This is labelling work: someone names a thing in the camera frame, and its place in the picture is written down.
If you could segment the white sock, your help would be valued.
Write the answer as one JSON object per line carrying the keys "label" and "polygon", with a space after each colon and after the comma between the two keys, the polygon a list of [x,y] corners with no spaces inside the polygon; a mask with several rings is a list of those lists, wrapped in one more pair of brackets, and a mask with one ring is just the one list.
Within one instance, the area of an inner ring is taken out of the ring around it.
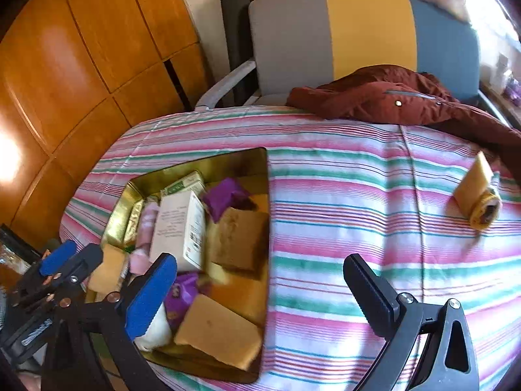
{"label": "white sock", "polygon": [[172,332],[166,310],[164,304],[161,304],[145,335],[137,337],[134,343],[140,351],[151,352],[156,348],[169,344],[171,338]]}

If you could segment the large yellow sponge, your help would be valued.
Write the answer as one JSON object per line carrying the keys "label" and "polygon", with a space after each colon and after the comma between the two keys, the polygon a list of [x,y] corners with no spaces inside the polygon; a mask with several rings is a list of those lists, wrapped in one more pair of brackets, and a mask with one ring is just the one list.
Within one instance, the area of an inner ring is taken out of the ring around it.
{"label": "large yellow sponge", "polygon": [[256,272],[268,251],[269,215],[228,208],[216,223],[210,260],[223,268]]}

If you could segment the yellow sponge piece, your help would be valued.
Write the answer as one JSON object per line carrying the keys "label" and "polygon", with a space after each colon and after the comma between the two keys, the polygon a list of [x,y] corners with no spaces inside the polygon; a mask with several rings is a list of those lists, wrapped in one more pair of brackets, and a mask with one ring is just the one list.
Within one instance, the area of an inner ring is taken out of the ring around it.
{"label": "yellow sponge piece", "polygon": [[174,344],[191,346],[221,363],[247,371],[260,352],[262,335],[249,320],[205,295],[197,295],[177,330]]}

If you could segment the white carton box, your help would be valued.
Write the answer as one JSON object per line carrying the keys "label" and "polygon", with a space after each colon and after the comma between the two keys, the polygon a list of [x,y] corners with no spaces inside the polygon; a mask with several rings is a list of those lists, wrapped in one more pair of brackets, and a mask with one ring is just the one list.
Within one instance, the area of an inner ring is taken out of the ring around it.
{"label": "white carton box", "polygon": [[162,198],[149,253],[154,262],[162,253],[174,256],[177,271],[202,271],[205,209],[194,191]]}

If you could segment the yellow sock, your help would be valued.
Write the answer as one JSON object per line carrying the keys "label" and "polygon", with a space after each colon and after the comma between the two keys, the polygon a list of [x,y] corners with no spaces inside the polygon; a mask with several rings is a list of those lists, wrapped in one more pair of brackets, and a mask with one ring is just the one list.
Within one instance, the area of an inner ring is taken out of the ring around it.
{"label": "yellow sock", "polygon": [[483,231],[497,219],[502,207],[501,197],[493,186],[494,173],[480,151],[453,196],[470,226]]}

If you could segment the purple box on desk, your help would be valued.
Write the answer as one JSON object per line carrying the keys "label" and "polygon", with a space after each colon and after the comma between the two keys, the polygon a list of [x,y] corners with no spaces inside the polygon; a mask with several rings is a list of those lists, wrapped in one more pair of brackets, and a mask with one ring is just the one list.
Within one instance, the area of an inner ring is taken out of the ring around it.
{"label": "purple box on desk", "polygon": [[521,85],[514,76],[507,79],[502,96],[514,106],[521,107]]}

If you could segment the black rolled mat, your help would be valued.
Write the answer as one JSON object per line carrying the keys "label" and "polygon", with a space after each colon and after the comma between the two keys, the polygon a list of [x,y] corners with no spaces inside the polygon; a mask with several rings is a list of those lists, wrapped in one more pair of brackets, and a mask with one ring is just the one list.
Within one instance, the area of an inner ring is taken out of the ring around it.
{"label": "black rolled mat", "polygon": [[[220,0],[229,65],[232,71],[253,57],[253,41],[248,12],[248,6],[252,1]],[[232,89],[234,103],[242,105],[258,87],[256,72],[249,72]]]}

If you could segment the pink sock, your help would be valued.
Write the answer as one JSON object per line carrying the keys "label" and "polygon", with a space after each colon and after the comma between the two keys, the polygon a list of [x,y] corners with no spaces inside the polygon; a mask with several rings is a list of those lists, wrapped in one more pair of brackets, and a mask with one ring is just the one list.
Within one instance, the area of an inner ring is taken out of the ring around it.
{"label": "pink sock", "polygon": [[143,275],[151,266],[149,253],[159,208],[159,204],[155,199],[147,199],[142,209],[135,248],[129,256],[131,274]]}

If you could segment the small yellow sponge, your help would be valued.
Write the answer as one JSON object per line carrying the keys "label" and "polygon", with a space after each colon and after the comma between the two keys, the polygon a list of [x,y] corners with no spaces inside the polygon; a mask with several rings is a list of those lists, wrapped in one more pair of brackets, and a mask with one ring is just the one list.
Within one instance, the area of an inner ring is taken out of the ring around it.
{"label": "small yellow sponge", "polygon": [[90,275],[87,289],[107,295],[120,288],[127,268],[127,253],[111,244],[102,247],[103,262]]}

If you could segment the orange wooden wardrobe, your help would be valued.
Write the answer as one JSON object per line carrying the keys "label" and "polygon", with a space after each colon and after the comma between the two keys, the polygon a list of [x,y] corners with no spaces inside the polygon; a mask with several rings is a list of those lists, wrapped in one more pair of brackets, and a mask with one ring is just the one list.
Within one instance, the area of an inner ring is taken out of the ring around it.
{"label": "orange wooden wardrobe", "polygon": [[184,0],[1,0],[1,222],[39,253],[109,147],[212,76]]}

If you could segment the grey yellow blue chair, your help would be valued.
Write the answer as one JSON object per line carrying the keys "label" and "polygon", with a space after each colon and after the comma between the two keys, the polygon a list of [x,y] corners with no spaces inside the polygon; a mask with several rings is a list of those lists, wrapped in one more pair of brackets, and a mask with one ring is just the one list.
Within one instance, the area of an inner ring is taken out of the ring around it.
{"label": "grey yellow blue chair", "polygon": [[455,98],[502,115],[479,89],[480,50],[472,27],[421,0],[253,0],[253,57],[198,100],[212,109],[255,71],[258,89],[242,105],[278,105],[294,87],[317,87],[370,65],[428,72]]}

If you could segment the maroon jacket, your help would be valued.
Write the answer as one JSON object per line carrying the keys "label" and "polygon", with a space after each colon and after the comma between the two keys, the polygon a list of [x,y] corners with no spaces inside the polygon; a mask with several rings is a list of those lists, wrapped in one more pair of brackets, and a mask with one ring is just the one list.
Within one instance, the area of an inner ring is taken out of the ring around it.
{"label": "maroon jacket", "polygon": [[319,87],[294,87],[285,102],[323,119],[422,125],[485,147],[520,181],[520,132],[459,102],[434,75],[398,65],[358,69]]}

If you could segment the striped bed sheet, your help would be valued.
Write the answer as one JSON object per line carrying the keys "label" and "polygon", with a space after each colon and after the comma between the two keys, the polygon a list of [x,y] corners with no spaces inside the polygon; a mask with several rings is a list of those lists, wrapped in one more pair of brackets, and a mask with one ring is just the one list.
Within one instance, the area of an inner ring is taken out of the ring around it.
{"label": "striped bed sheet", "polygon": [[268,153],[271,267],[265,359],[255,390],[350,390],[382,347],[348,290],[360,254],[398,291],[467,318],[480,388],[520,353],[520,190],[496,157],[498,219],[476,232],[452,193],[479,147],[419,126],[322,120],[291,108],[170,115],[126,132],[64,211],[59,235],[98,241],[137,175],[214,154]]}

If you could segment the purple packet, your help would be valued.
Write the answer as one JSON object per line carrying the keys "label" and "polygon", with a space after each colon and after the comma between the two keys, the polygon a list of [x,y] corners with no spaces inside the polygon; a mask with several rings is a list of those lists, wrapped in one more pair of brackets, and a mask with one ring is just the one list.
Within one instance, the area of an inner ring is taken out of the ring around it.
{"label": "purple packet", "polygon": [[214,223],[218,223],[228,208],[254,210],[256,204],[235,178],[225,178],[218,185],[204,193],[201,198]]}

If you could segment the green tea box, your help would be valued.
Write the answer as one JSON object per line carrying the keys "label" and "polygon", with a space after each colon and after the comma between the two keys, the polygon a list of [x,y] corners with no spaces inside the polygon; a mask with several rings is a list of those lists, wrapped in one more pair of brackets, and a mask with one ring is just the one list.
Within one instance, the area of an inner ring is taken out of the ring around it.
{"label": "green tea box", "polygon": [[205,186],[200,172],[195,170],[174,183],[167,185],[161,190],[160,195],[161,198],[164,198],[174,193],[184,191],[194,191],[197,196],[201,196],[201,194],[205,192]]}

